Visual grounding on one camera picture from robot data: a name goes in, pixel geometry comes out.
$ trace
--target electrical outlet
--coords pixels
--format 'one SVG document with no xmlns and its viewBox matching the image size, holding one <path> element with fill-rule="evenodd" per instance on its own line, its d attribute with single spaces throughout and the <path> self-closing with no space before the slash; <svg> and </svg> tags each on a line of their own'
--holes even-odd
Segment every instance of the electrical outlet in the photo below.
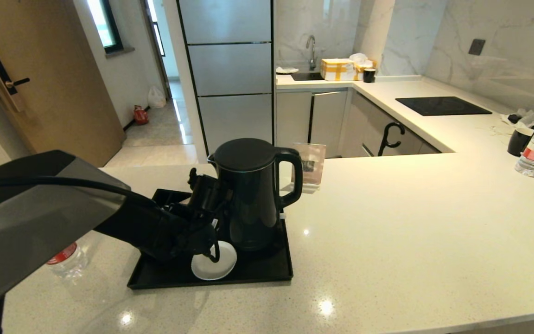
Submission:
<svg viewBox="0 0 534 334">
<path fill-rule="evenodd" d="M 469 55 L 481 55 L 483 45 L 485 45 L 485 39 L 474 39 L 473 43 L 471 44 L 471 47 L 469 48 Z"/>
</svg>

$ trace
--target window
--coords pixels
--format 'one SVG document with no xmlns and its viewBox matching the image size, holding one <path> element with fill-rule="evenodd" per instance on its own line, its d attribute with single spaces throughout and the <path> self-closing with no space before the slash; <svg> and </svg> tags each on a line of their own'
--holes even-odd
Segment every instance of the window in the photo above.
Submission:
<svg viewBox="0 0 534 334">
<path fill-rule="evenodd" d="M 113 53 L 123 49 L 119 30 L 114 22 L 113 12 L 108 0 L 88 0 L 89 11 L 94 17 L 94 23 L 100 35 L 102 46 L 106 53 Z"/>
<path fill-rule="evenodd" d="M 164 45 L 162 44 L 162 38 L 159 36 L 158 17 L 155 13 L 154 1 L 148 0 L 148 7 L 150 7 L 150 16 L 152 19 L 152 26 L 154 27 L 154 34 L 156 36 L 156 42 L 158 42 L 159 54 L 165 57 Z"/>
</svg>

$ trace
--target faucet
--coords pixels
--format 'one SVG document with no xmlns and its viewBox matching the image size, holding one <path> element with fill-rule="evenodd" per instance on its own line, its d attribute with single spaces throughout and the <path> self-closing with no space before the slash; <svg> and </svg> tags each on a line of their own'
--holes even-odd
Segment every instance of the faucet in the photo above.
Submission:
<svg viewBox="0 0 534 334">
<path fill-rule="evenodd" d="M 314 55 L 314 49 L 316 49 L 316 40 L 314 39 L 314 35 L 310 35 L 308 37 L 308 40 L 306 41 L 306 48 L 308 49 L 310 47 L 310 41 L 312 41 L 312 53 L 309 61 L 310 70 L 313 71 L 316 68 L 316 56 Z"/>
</svg>

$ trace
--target black electric kettle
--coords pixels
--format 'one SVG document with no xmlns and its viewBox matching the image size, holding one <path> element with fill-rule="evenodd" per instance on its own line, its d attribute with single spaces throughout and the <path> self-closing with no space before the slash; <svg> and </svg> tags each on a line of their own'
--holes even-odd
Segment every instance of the black electric kettle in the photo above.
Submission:
<svg viewBox="0 0 534 334">
<path fill-rule="evenodd" d="M 273 240 L 280 211 L 297 201 L 302 193 L 302 161 L 297 150 L 276 148 L 261 139 L 235 139 L 219 146 L 208 158 L 218 180 L 231 189 L 220 229 L 228 229 L 229 240 L 237 249 L 256 251 Z M 276 171 L 281 161 L 294 166 L 294 190 L 279 196 Z"/>
</svg>

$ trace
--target induction cooktop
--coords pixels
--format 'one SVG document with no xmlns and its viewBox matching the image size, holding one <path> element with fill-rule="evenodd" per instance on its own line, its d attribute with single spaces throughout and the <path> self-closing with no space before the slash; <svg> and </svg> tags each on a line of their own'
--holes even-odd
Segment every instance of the induction cooktop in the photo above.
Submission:
<svg viewBox="0 0 534 334">
<path fill-rule="evenodd" d="M 491 112 L 455 96 L 396 99 L 422 116 L 481 115 Z"/>
</svg>

